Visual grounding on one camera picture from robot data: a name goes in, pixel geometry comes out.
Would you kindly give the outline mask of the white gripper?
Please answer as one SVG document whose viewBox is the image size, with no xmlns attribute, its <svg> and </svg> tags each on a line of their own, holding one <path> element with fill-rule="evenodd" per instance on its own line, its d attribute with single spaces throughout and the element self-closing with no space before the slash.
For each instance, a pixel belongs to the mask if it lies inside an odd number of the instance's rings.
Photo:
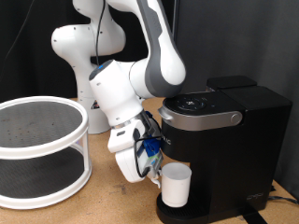
<svg viewBox="0 0 299 224">
<path fill-rule="evenodd" d="M 161 188 L 156 177 L 156 123 L 153 119 L 135 119 L 124 126 L 113 127 L 108 149 L 124 177 L 131 183 L 142 181 L 146 176 Z"/>
</svg>

